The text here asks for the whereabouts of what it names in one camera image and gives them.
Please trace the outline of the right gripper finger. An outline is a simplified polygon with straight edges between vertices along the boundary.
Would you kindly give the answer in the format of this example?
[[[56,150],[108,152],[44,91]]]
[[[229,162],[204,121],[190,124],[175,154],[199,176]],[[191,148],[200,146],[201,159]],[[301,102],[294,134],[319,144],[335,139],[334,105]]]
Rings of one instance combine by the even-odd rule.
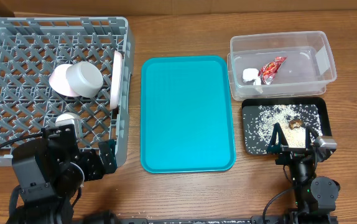
[[[310,125],[306,125],[305,127],[305,147],[311,148],[313,145],[312,138],[316,139],[319,137],[316,130],[314,130]]]
[[[279,123],[274,124],[272,137],[269,141],[268,148],[283,148],[288,147],[288,142]]]

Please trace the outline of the brown food scrap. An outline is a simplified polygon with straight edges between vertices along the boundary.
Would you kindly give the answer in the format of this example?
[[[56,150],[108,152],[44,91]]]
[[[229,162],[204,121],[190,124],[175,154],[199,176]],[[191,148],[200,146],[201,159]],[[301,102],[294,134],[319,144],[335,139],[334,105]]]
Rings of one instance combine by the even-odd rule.
[[[293,119],[289,121],[290,129],[297,129],[304,126],[304,122],[301,119]]]

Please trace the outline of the white rice heap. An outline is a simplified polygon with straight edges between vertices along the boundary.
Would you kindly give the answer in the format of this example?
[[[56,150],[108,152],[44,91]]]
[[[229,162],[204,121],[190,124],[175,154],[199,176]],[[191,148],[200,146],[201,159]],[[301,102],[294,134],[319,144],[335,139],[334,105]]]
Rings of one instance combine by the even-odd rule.
[[[301,119],[304,126],[289,128],[289,121]],[[253,155],[266,153],[274,124],[279,123],[290,147],[305,147],[305,127],[310,125],[319,136],[322,127],[315,105],[246,106],[243,108],[246,152]]]

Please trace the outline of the white cup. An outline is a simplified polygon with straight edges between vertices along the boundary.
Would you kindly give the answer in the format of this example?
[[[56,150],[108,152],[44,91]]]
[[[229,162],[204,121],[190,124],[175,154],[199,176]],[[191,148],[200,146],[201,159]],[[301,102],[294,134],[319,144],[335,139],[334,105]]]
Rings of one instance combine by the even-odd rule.
[[[81,118],[77,114],[71,113],[71,112],[62,113],[55,120],[56,126],[64,126],[64,125],[68,125],[68,124],[74,125],[75,136],[77,139],[80,139],[83,137]]]

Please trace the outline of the red snack wrapper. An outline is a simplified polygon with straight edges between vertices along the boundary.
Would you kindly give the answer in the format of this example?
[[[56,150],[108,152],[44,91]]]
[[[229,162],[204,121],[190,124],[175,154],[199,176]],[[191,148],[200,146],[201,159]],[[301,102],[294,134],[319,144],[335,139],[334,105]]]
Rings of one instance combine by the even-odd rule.
[[[265,85],[270,85],[275,79],[278,69],[287,60],[287,57],[276,57],[273,61],[265,64],[259,71],[259,78]]]

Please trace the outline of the grey bowl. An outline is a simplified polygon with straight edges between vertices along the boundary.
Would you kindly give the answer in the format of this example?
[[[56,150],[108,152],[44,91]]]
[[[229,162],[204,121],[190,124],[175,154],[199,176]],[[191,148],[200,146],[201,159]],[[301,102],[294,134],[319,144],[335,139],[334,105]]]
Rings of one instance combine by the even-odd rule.
[[[103,86],[103,75],[90,62],[71,65],[67,68],[66,78],[75,93],[87,98],[96,96]]]

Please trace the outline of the white tissue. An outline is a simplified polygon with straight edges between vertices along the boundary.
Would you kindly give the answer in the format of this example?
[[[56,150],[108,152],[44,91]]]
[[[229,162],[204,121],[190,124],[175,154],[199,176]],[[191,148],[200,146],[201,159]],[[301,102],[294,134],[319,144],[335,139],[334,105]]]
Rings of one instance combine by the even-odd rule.
[[[243,70],[243,82],[255,81],[259,78],[259,70],[256,68],[246,68]]]

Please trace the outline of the large white plate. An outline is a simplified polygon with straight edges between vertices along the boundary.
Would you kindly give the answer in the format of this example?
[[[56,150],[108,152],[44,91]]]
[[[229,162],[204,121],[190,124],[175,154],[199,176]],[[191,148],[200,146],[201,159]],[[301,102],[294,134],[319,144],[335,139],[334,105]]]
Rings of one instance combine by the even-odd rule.
[[[109,108],[114,110],[119,104],[120,84],[122,77],[123,56],[117,50],[114,51],[113,69],[111,76]]]

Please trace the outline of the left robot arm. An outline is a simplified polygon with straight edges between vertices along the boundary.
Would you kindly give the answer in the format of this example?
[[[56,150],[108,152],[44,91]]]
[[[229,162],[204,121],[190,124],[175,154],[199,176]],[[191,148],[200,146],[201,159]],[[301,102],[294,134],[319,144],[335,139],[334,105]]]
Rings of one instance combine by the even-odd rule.
[[[12,168],[19,181],[9,204],[8,223],[72,223],[73,208],[87,181],[116,172],[116,141],[81,151],[72,124],[44,128],[13,150]]]

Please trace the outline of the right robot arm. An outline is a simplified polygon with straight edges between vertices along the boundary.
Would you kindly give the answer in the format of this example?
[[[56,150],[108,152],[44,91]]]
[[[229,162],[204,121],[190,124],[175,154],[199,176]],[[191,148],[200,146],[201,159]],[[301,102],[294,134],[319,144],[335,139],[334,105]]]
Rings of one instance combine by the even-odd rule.
[[[336,148],[331,136],[319,136],[311,126],[305,127],[304,148],[289,147],[280,124],[274,125],[266,151],[277,155],[277,165],[289,169],[285,176],[292,186],[270,199],[262,213],[263,223],[268,223],[266,213],[270,205],[289,192],[294,193],[297,208],[289,209],[278,223],[338,222],[330,213],[336,209],[340,185],[331,178],[316,175],[317,165],[327,160]]]

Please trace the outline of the grey dishwasher rack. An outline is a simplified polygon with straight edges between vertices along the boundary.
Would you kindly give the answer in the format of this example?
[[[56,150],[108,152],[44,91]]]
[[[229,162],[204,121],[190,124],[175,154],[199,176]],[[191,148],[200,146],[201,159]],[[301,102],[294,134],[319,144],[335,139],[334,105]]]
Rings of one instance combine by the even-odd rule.
[[[11,165],[22,137],[55,126],[62,113],[81,118],[82,151],[116,141],[119,166],[128,156],[129,87],[135,39],[124,17],[0,17],[0,167]],[[123,56],[119,104],[109,108],[114,51]],[[103,75],[92,98],[58,94],[49,77],[61,64],[90,62]]]

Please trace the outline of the black tray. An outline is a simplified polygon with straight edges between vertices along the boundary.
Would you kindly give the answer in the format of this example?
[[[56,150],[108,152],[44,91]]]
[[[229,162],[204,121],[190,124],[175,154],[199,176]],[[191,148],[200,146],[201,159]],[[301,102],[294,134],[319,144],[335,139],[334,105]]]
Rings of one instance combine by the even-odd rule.
[[[305,127],[319,136],[332,134],[325,101],[319,97],[263,98],[242,102],[245,150],[267,153],[274,125],[280,124],[289,147],[305,147]]]

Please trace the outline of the clear plastic bin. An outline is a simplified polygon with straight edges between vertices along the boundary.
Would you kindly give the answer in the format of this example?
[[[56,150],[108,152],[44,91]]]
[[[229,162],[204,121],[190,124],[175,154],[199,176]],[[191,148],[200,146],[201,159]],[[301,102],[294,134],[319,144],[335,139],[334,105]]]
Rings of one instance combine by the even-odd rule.
[[[253,80],[244,78],[244,70],[261,70],[277,57],[286,60],[271,84],[255,85]],[[322,31],[234,36],[227,67],[231,95],[237,101],[321,95],[337,78],[332,50]]]

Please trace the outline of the teal plastic tray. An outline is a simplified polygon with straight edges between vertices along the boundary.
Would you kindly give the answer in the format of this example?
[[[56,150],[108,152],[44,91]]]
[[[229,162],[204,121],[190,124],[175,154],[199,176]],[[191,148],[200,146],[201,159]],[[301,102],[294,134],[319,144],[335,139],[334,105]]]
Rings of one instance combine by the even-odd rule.
[[[226,62],[159,57],[141,69],[141,164],[153,174],[226,171],[235,163]]]

